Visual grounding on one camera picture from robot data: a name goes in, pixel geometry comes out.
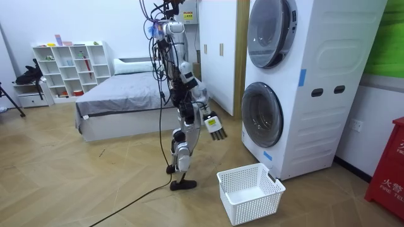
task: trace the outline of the plastic basket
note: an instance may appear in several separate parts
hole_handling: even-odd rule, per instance
[[[273,214],[286,188],[262,163],[217,173],[220,198],[232,225]]]

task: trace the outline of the power cord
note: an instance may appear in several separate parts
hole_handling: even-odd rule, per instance
[[[145,12],[146,12],[146,8],[144,7],[144,5],[145,5],[144,0],[139,0],[139,2],[140,2],[140,5],[141,5],[142,12],[143,12],[143,14],[144,14],[145,17],[146,17],[146,21],[147,21],[147,20],[148,20],[148,21],[151,21],[152,18],[150,19],[149,17],[147,17],[147,14],[145,13]],[[144,30],[146,21],[145,21],[145,23],[143,24],[143,31],[144,31],[144,33],[145,33],[146,38],[150,41],[150,42],[149,42],[149,55],[150,55],[150,60],[153,61],[153,65],[156,66],[156,61],[155,61],[154,58],[152,58],[152,54],[150,53],[150,43],[152,42],[153,37],[148,38],[147,35],[146,35],[146,32],[145,32],[145,30]],[[164,80],[167,79],[167,75],[165,75],[165,76],[166,76],[165,79],[162,79],[162,78],[159,79],[159,78],[158,78],[158,71],[157,71],[157,69],[156,69],[155,67],[154,67],[154,69],[155,69],[155,70],[153,70],[153,77],[154,77],[154,73],[156,72],[156,75],[157,75],[157,84],[158,84],[158,91],[159,91],[159,94],[160,94],[160,116],[159,116],[159,121],[158,121],[158,131],[159,131],[159,137],[160,137],[160,148],[161,148],[161,150],[162,150],[162,154],[163,154],[165,163],[167,164],[167,166],[169,166],[169,162],[167,161],[167,157],[165,156],[165,153],[164,153],[163,142],[162,142],[163,97],[162,97],[162,87],[161,87],[161,85],[162,85],[162,81],[164,81]],[[120,208],[119,210],[117,210],[117,211],[113,212],[112,214],[106,216],[105,218],[101,219],[100,221],[97,221],[96,223],[92,224],[92,225],[89,226],[89,227],[94,227],[94,226],[100,224],[101,222],[103,222],[103,221],[105,221],[106,219],[108,219],[108,218],[114,216],[115,214],[117,214],[117,213],[123,211],[124,209],[128,208],[129,206],[131,206],[131,205],[134,204],[135,202],[138,202],[140,199],[142,199],[142,198],[144,198],[145,196],[151,194],[152,192],[155,192],[156,190],[161,189],[161,188],[167,186],[168,184],[171,183],[171,180],[172,180],[172,174],[170,174],[170,180],[169,180],[166,184],[164,184],[164,185],[162,185],[162,186],[159,186],[159,187],[157,187],[157,188],[155,188],[155,189],[153,189],[153,190],[148,191],[147,193],[143,194],[141,197],[139,197],[139,198],[137,198],[136,200],[130,202],[128,205],[126,205],[126,206]]]

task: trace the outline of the washing machine door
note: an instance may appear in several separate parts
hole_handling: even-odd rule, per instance
[[[248,54],[256,67],[271,68],[288,54],[296,26],[294,0],[256,0],[247,33]]]
[[[254,143],[275,145],[282,135],[282,108],[275,92],[264,83],[250,84],[242,97],[242,121]]]

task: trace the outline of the blue tape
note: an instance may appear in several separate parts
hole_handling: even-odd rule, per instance
[[[306,69],[300,70],[299,86],[304,85],[304,79],[306,78]]]
[[[269,160],[272,161],[272,156],[270,156],[266,151],[264,151],[264,155],[265,155]]]

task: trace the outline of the white shelf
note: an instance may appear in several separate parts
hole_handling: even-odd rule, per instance
[[[74,91],[83,90],[86,93],[110,77],[112,61],[108,58],[105,44],[97,42],[100,45],[94,45],[91,41],[75,42],[84,44],[77,46],[32,47],[39,67],[47,79],[49,97],[54,103],[74,102],[78,98],[74,96]],[[55,59],[45,60],[49,55]],[[69,98],[59,98],[59,95],[66,94]]]
[[[14,87],[21,87],[21,86],[35,86],[35,83],[32,83],[32,84],[21,84],[21,85],[14,84],[13,86],[14,86]]]
[[[50,86],[49,88],[64,88],[64,85],[54,85],[54,86]]]
[[[31,95],[39,95],[39,93],[38,92],[31,92],[31,93],[20,94],[18,96],[22,97],[22,96],[31,96]]]
[[[67,79],[64,79],[65,81],[72,81],[72,80],[80,80],[79,78],[67,78]]]
[[[81,85],[83,85],[83,86],[88,86],[88,85],[97,85],[97,83],[84,83],[84,84],[81,84]]]
[[[54,76],[54,75],[60,75],[60,73],[47,73],[43,74],[44,76]]]

